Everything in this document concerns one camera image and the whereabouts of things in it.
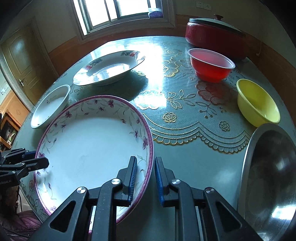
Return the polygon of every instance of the yellow plastic bowl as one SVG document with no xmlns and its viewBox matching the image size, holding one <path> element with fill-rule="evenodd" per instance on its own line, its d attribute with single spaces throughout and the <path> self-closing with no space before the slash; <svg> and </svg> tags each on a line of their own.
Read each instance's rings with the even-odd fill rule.
<svg viewBox="0 0 296 241">
<path fill-rule="evenodd" d="M 237 81 L 237 104 L 243 116 L 253 126 L 271 122 L 278 124 L 281 116 L 271 96 L 256 83 L 239 79 Z"/>
</svg>

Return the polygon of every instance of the metal bolt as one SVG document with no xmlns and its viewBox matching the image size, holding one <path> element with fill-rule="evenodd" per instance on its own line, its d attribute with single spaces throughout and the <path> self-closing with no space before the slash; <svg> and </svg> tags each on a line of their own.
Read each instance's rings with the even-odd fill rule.
<svg viewBox="0 0 296 241">
<path fill-rule="evenodd" d="M 79 188 L 77 188 L 77 192 L 79 194 L 85 193 L 85 191 L 86 191 L 86 188 L 85 187 L 79 187 Z"/>
<path fill-rule="evenodd" d="M 181 181 L 179 179 L 172 179 L 172 184 L 179 185 Z"/>
<path fill-rule="evenodd" d="M 206 188 L 205 191 L 207 193 L 211 193 L 211 192 L 215 191 L 215 189 L 214 188 Z"/>
<path fill-rule="evenodd" d="M 117 185 L 117 184 L 119 184 L 121 181 L 120 181 L 120 179 L 118 179 L 118 178 L 114 178 L 114 179 L 112 179 L 112 181 L 111 181 L 111 183 L 113 184 L 113 185 Z"/>
</svg>

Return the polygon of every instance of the red lid handle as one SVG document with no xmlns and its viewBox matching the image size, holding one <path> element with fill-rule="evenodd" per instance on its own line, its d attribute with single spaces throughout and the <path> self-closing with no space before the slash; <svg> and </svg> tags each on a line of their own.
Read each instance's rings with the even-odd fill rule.
<svg viewBox="0 0 296 241">
<path fill-rule="evenodd" d="M 216 20 L 220 20 L 220 21 L 221 21 L 221 19 L 223 18 L 223 16 L 218 15 L 218 14 L 214 14 L 214 16 L 215 16 L 215 19 L 216 19 Z"/>
</svg>

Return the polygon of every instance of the red plastic bowl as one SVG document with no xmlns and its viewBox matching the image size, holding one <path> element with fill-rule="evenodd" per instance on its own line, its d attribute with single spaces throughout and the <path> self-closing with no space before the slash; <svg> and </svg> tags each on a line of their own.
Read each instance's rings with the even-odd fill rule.
<svg viewBox="0 0 296 241">
<path fill-rule="evenodd" d="M 211 50 L 189 49 L 187 53 L 196 75 L 204 81 L 218 83 L 235 68 L 229 58 Z"/>
</svg>

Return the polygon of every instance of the white oval plate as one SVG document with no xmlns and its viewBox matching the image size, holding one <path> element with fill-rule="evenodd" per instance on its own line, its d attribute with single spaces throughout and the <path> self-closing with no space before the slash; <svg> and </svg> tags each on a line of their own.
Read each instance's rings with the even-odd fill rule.
<svg viewBox="0 0 296 241">
<path fill-rule="evenodd" d="M 33 129 L 48 126 L 65 108 L 70 95 L 70 85 L 62 85 L 50 92 L 36 108 L 32 119 Z"/>
<path fill-rule="evenodd" d="M 127 50 L 107 54 L 81 68 L 73 77 L 75 85 L 108 85 L 122 79 L 128 71 L 142 63 L 145 56 Z"/>
<path fill-rule="evenodd" d="M 42 156 L 48 158 L 49 166 L 34 172 L 34 183 L 49 215 L 75 189 L 102 186 L 128 166 L 131 156 L 136 156 L 133 201 L 130 207 L 117 207 L 118 223 L 137 205 L 146 189 L 152 170 L 153 141 L 145 118 L 131 103 L 114 96 L 93 96 L 69 106 L 49 125 L 36 152 L 36 157 Z"/>
</svg>

